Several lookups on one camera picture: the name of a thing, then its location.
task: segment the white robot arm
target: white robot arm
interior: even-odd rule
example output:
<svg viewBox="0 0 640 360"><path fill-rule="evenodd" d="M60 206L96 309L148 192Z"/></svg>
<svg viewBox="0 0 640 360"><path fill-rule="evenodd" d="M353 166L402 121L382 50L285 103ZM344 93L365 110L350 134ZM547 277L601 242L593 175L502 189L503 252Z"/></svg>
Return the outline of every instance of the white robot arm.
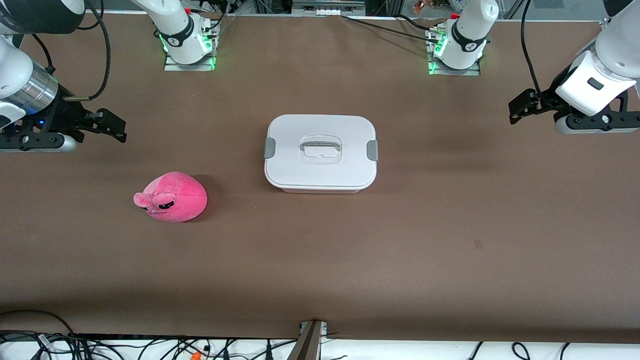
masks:
<svg viewBox="0 0 640 360"><path fill-rule="evenodd" d="M189 13L180 0L131 0L143 8L160 32L171 58L180 64L198 62L212 51L211 20Z"/></svg>
<svg viewBox="0 0 640 360"><path fill-rule="evenodd" d="M132 1L152 18L176 63L194 63L212 51L211 21L188 13L179 0ZM83 141L81 131L126 141L122 119L68 101L74 94L6 36L71 33L84 11L84 0L0 0L0 151L73 151Z"/></svg>
<svg viewBox="0 0 640 360"><path fill-rule="evenodd" d="M486 36L498 19L500 8L495 0L468 0L459 19L449 19L442 45L434 55L453 69L467 69L482 57Z"/></svg>
<svg viewBox="0 0 640 360"><path fill-rule="evenodd" d="M512 124L557 111L556 130L564 134L629 133L640 127L640 111L627 111L628 90L640 78L640 0L615 3L626 7L603 21L602 31L548 90L527 89L509 103ZM610 107L615 99L620 100L616 111Z"/></svg>

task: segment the white plastic container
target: white plastic container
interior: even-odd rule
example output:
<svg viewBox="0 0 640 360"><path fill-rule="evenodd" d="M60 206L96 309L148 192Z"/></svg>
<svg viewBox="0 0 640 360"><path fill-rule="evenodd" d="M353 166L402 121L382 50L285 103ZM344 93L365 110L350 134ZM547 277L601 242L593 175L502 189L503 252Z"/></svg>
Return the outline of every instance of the white plastic container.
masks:
<svg viewBox="0 0 640 360"><path fill-rule="evenodd" d="M269 125L264 175L291 193L356 193L376 178L376 130L347 115L282 115Z"/></svg>

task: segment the metal bracket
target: metal bracket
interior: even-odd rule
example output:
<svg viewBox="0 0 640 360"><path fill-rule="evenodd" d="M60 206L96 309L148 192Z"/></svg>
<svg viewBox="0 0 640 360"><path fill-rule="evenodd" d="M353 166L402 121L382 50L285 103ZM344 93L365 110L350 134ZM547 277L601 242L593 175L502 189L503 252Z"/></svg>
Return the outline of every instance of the metal bracket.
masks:
<svg viewBox="0 0 640 360"><path fill-rule="evenodd" d="M310 320L300 323L300 337L287 360L318 360L320 339L326 335L326 322Z"/></svg>
<svg viewBox="0 0 640 360"><path fill-rule="evenodd" d="M164 71L212 71L216 68L216 55L218 53L218 42L220 40L220 22L210 29L202 33L202 42L204 46L210 47L211 52L206 54L200 61L192 64L181 64L175 62L167 52L166 45L163 43L164 52ZM211 20L205 19L204 26L210 27Z"/></svg>
<svg viewBox="0 0 640 360"><path fill-rule="evenodd" d="M480 61L471 65L468 69L458 70L452 69L444 64L437 56L436 51L439 51L439 47L446 41L446 28L442 26L431 26L428 30L424 31L424 36L428 39L436 39L439 43L434 44L432 42L427 43L427 61L429 63L429 75L458 75L458 76L479 76L480 75Z"/></svg>

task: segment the black band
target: black band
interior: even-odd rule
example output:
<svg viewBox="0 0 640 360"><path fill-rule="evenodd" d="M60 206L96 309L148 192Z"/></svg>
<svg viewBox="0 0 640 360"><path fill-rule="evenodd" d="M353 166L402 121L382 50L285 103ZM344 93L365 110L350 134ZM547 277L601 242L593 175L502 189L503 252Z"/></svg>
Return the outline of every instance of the black band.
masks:
<svg viewBox="0 0 640 360"><path fill-rule="evenodd" d="M193 19L190 16L187 16L189 18L189 24L187 24L187 27L184 28L184 30L182 30L181 32L177 33L177 34L165 34L162 31L160 31L160 36L162 36L162 38L164 39L164 42L172 47L180 47L182 46L182 43L191 36L191 34L193 33Z"/></svg>
<svg viewBox="0 0 640 360"><path fill-rule="evenodd" d="M6 8L0 4L0 12L8 10L11 15L8 12L0 15L0 20L22 34L69 34L76 30L84 17L84 12L74 13L60 0L4 0L4 5Z"/></svg>
<svg viewBox="0 0 640 360"><path fill-rule="evenodd" d="M453 26L451 26L451 34L453 35L453 39L458 44L460 44L460 47L462 47L462 51L464 51L465 53L474 52L480 45L482 45L482 43L486 39L486 36L478 40L471 40L469 38L465 38L460 33L460 31L458 31L458 21L454 22Z"/></svg>
<svg viewBox="0 0 640 360"><path fill-rule="evenodd" d="M0 3L0 24L10 28L18 34L24 34L27 31L18 24L6 8Z"/></svg>

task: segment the pink plush toy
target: pink plush toy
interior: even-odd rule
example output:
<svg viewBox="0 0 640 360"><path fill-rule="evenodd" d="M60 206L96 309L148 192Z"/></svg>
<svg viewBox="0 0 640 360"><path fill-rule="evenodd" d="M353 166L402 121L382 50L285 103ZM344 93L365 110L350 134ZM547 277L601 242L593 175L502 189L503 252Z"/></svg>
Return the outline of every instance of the pink plush toy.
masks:
<svg viewBox="0 0 640 360"><path fill-rule="evenodd" d="M207 192L194 178L182 172L168 172L153 180L133 203L163 222L183 222L197 217L207 206Z"/></svg>

